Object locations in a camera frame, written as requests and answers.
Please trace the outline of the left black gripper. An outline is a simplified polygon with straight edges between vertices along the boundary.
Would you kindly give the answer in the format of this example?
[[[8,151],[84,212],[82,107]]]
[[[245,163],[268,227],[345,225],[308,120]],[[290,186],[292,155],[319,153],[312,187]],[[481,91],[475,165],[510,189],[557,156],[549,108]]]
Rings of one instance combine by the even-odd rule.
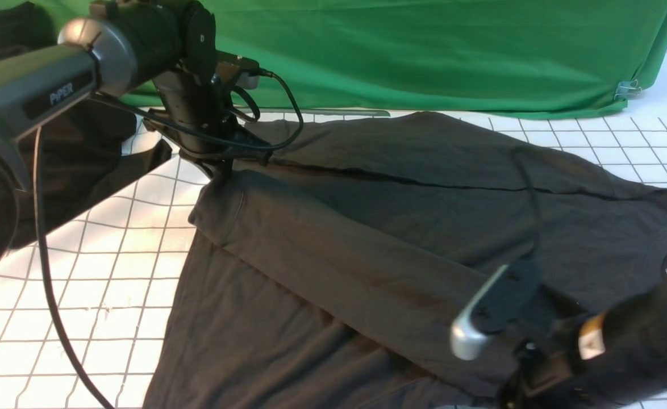
[[[167,118],[182,127],[168,136],[180,146],[185,160],[195,163],[213,186],[223,186],[243,150],[223,141],[235,141],[238,123],[230,113],[230,92],[214,73],[206,83],[183,68],[173,68],[152,80],[166,109]]]

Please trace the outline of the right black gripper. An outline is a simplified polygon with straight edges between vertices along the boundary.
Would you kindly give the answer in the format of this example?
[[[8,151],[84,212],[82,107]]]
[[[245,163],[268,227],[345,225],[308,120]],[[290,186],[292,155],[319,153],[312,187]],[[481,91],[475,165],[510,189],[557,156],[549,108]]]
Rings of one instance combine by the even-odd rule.
[[[518,367],[499,388],[497,408],[588,408],[590,396],[580,377],[578,330],[584,318],[557,319],[550,324],[531,319],[508,323],[524,340],[513,355]]]

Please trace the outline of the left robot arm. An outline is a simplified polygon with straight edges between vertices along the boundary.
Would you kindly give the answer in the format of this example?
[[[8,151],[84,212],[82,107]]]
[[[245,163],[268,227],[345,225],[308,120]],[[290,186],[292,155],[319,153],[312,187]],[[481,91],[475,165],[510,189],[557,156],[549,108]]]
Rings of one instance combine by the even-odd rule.
[[[152,81],[162,110],[145,116],[217,173],[249,151],[230,97],[237,73],[219,72],[216,21],[197,1],[95,1],[32,49],[24,24],[35,5],[0,11],[0,259],[36,240],[35,195],[47,231],[67,223],[166,161],[123,156],[135,131],[120,98]]]

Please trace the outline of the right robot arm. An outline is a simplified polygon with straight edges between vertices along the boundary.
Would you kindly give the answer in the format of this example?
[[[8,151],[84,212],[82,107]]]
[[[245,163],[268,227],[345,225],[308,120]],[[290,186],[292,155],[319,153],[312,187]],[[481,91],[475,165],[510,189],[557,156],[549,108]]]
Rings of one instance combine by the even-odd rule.
[[[497,408],[625,408],[667,391],[667,279],[564,322],[519,364]]]

